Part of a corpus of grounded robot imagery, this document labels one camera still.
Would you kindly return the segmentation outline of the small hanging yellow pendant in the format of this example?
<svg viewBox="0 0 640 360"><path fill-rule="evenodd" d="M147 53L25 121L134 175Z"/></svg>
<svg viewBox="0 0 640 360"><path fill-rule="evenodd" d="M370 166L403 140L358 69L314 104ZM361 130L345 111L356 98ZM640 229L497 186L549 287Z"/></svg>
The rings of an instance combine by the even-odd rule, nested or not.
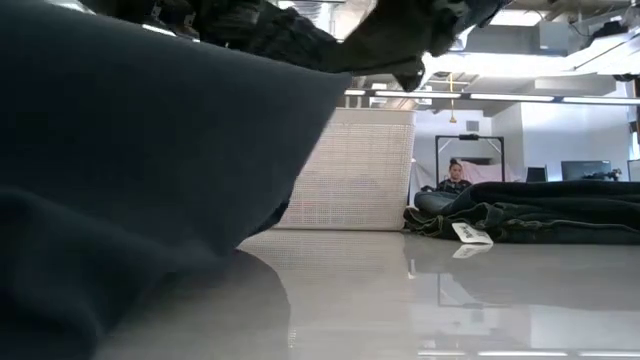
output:
<svg viewBox="0 0 640 360"><path fill-rule="evenodd" d="M453 81L453 72L451 72L448 76L448 84L449 84L449 92L454 94L454 81ZM450 99L450 119L449 122L452 124L457 123L457 119L455 117L455 97Z"/></svg>

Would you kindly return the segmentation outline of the pink cloth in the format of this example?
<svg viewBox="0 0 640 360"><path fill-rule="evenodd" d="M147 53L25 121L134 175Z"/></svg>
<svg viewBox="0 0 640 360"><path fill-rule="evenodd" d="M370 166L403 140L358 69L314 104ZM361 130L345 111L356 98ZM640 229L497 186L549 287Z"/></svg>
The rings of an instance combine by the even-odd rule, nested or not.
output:
<svg viewBox="0 0 640 360"><path fill-rule="evenodd" d="M522 178L502 163L477 165L467 161L459 161L462 167L462 178L472 184L484 182L521 182Z"/></svg>

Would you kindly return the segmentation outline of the white paper tag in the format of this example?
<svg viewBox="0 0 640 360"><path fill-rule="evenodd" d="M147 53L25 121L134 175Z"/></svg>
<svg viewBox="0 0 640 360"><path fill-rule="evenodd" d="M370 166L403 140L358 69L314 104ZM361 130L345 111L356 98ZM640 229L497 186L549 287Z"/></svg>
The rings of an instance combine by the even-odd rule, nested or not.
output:
<svg viewBox="0 0 640 360"><path fill-rule="evenodd" d="M459 237L460 241L465 244L476 245L492 245L493 240L488 233L482 230L473 228L466 223L453 223L452 229Z"/></svg>

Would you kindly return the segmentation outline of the black zip jacket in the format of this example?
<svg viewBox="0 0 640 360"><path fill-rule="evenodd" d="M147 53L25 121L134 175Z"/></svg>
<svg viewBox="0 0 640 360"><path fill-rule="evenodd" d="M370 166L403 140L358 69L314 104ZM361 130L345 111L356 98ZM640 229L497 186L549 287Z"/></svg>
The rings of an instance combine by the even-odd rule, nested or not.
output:
<svg viewBox="0 0 640 360"><path fill-rule="evenodd" d="M350 81L1 0L0 360L90 360L274 226Z"/></svg>

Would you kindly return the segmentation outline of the long linear ceiling light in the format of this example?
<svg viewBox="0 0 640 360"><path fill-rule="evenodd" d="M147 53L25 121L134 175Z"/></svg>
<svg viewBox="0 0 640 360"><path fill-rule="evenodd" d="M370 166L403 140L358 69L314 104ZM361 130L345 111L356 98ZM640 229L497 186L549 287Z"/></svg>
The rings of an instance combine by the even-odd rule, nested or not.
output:
<svg viewBox="0 0 640 360"><path fill-rule="evenodd" d="M607 105L607 106L640 106L640 98L607 97L607 96L562 96L562 95L530 95L499 94L469 92L434 92L399 90L347 89L345 96L365 96L380 98L422 99L422 100L461 100L461 101L496 101L525 103L554 103L572 105Z"/></svg>

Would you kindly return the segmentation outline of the black metal stand frame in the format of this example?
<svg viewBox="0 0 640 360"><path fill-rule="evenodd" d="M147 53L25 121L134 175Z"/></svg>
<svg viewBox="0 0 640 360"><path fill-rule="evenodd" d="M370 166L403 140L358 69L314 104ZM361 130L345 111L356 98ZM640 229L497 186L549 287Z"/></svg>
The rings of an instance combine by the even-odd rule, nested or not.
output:
<svg viewBox="0 0 640 360"><path fill-rule="evenodd" d="M442 146L439 145L441 139L446 139L446 143ZM440 180L440 153L449 145L452 140L459 141L480 141L483 140L491 145L494 150L500 155L501 164L501 181L506 182L506 165L505 165L505 139L502 136L481 136L478 134L460 134L460 135L436 135L435 136L435 179L436 182ZM496 140L500 147L498 148L492 141Z"/></svg>

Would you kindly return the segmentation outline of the black computer monitor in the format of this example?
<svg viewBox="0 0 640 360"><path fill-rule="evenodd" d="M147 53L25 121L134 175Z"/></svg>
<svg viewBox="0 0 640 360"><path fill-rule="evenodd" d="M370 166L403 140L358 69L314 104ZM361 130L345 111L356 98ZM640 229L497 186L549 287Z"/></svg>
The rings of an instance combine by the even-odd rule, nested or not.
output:
<svg viewBox="0 0 640 360"><path fill-rule="evenodd" d="M561 162L563 181L580 180L584 176L590 176L596 173L608 173L610 171L611 163L608 160Z"/></svg>

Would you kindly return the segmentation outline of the dark blue jeans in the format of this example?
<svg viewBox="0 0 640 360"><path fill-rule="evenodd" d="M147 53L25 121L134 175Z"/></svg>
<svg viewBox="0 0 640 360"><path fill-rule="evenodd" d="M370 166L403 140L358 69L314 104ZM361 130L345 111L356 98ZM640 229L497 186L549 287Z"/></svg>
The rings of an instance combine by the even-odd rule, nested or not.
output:
<svg viewBox="0 0 640 360"><path fill-rule="evenodd" d="M438 239L456 239L462 223L496 243L640 246L640 183L485 182L418 193L403 217L407 230Z"/></svg>

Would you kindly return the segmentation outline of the white perforated laundry basket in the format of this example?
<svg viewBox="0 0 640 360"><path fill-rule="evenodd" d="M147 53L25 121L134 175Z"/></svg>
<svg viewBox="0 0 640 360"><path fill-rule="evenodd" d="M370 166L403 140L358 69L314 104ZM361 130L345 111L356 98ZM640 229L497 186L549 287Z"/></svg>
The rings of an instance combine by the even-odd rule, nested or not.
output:
<svg viewBox="0 0 640 360"><path fill-rule="evenodd" d="M282 229L397 231L408 202L416 113L338 108L302 172Z"/></svg>

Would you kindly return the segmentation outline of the person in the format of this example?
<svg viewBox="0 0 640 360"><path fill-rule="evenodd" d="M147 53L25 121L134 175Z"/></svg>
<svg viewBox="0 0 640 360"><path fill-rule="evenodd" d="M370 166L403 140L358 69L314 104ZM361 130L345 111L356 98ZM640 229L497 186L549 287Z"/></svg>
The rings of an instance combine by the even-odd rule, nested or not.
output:
<svg viewBox="0 0 640 360"><path fill-rule="evenodd" d="M460 194L471 186L472 183L463 178L463 168L461 164L455 159L451 159L448 177L437 185L436 190L438 192Z"/></svg>

